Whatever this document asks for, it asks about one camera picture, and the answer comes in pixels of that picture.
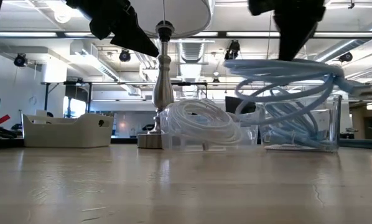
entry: desk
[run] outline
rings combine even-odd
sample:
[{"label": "desk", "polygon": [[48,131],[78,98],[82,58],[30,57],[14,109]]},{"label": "desk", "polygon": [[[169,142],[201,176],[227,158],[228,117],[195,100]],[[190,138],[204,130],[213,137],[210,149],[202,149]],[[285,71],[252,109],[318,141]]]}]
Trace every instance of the desk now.
[{"label": "desk", "polygon": [[372,224],[372,150],[0,150],[0,223]]}]

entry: clear box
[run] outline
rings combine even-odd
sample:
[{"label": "clear box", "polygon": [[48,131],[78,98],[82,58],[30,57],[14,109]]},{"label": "clear box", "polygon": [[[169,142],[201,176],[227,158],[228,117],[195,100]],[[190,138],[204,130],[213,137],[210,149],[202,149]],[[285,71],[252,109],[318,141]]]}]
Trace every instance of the clear box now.
[{"label": "clear box", "polygon": [[[284,116],[284,111],[300,110],[318,98],[257,104],[259,120]],[[340,135],[342,96],[331,95],[310,114],[260,125],[261,144],[267,150],[337,152]]]},{"label": "clear box", "polygon": [[[209,125],[206,118],[199,115],[190,115],[189,119],[199,124]],[[204,130],[201,130],[202,137],[196,138],[188,133],[184,127],[182,128],[177,121],[171,120],[168,117],[167,110],[160,113],[161,125],[161,140],[162,148],[170,151],[226,151],[232,149],[252,148],[257,145],[258,140],[258,126],[250,126],[244,123],[237,123],[241,128],[241,140],[234,144],[217,144],[215,142],[207,141],[203,138]]]}]

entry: exposed ceiling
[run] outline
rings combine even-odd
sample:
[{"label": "exposed ceiling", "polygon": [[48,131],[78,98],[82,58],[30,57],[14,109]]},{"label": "exposed ceiling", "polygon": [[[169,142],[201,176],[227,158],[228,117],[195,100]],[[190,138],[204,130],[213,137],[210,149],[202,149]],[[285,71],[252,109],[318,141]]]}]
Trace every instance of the exposed ceiling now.
[{"label": "exposed ceiling", "polygon": [[[70,11],[71,19],[66,23],[59,23],[55,19],[55,14],[59,11],[62,2],[60,1],[4,1],[0,14],[0,30],[65,30],[89,32],[88,20],[80,13]],[[276,30],[275,23],[271,21],[270,13],[260,16],[251,16],[246,3],[243,0],[217,0],[213,12],[211,25],[208,30],[230,30],[230,31],[268,31]],[[355,8],[347,9],[350,1],[336,0],[326,1],[327,11],[323,21],[320,22],[318,30],[321,31],[367,31],[362,30],[372,23],[372,1],[355,1]],[[138,14],[139,20],[149,19],[148,15]],[[73,62],[70,55],[70,43],[68,39],[0,39],[0,47],[5,49],[21,47],[46,47],[58,53],[66,60],[71,61],[76,66],[76,71],[70,70],[69,76],[82,76],[84,79],[93,81],[107,81],[102,73],[88,65],[87,63]],[[199,63],[202,64],[199,80],[211,82],[214,72],[219,73],[221,82],[239,82],[240,77],[229,74],[222,66],[224,53],[228,48],[231,39],[215,39],[205,43],[203,58]],[[315,55],[327,50],[331,46],[339,43],[339,39],[312,39],[299,52],[299,58],[311,59]],[[134,52],[131,52],[129,62],[120,62],[118,56],[121,47],[113,46],[109,40],[87,39],[86,45],[93,44],[98,50],[100,60],[107,63],[122,80],[130,82],[143,82],[139,75],[141,63]],[[241,50],[239,59],[258,59],[276,58],[279,50],[278,39],[240,39]],[[179,65],[178,43],[170,43],[169,55],[172,59],[170,65],[171,78],[181,78]],[[372,72],[361,74],[372,68],[372,41],[363,44],[350,51],[353,55],[351,62],[342,64],[348,76],[356,78],[360,82],[372,82]]]}]

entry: light blue cable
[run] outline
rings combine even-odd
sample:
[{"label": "light blue cable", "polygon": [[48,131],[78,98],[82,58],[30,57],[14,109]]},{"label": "light blue cable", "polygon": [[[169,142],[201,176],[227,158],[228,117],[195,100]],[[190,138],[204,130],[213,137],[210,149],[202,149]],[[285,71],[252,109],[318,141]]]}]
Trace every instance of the light blue cable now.
[{"label": "light blue cable", "polygon": [[[236,87],[236,96],[243,102],[237,107],[236,115],[239,116],[241,110],[249,103],[265,103],[266,111],[272,118],[260,121],[242,120],[250,125],[269,125],[271,128],[271,141],[275,140],[281,144],[300,144],[302,146],[320,147],[325,142],[323,131],[318,130],[316,120],[310,111],[324,103],[333,91],[334,86],[352,94],[360,95],[365,92],[372,93],[368,85],[356,81],[346,80],[343,70],[337,66],[327,65],[309,60],[295,59],[292,62],[280,60],[227,60],[225,67],[235,75],[245,78]],[[279,86],[292,82],[302,82],[306,80],[320,80],[323,83],[309,90],[299,93],[288,93]],[[270,83],[251,95],[240,93],[245,85],[253,82]],[[269,90],[270,96],[258,96]],[[284,101],[305,98],[307,96],[320,95],[311,104],[304,106],[296,101],[295,107],[291,103]]]}]

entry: red object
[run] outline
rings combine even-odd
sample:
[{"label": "red object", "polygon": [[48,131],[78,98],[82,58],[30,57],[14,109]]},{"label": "red object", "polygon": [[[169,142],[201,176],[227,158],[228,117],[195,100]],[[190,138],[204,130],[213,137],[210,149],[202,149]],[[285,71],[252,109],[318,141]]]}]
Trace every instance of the red object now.
[{"label": "red object", "polygon": [[11,117],[9,115],[5,115],[3,116],[2,118],[0,118],[0,124],[2,124],[3,122],[9,120]]}]

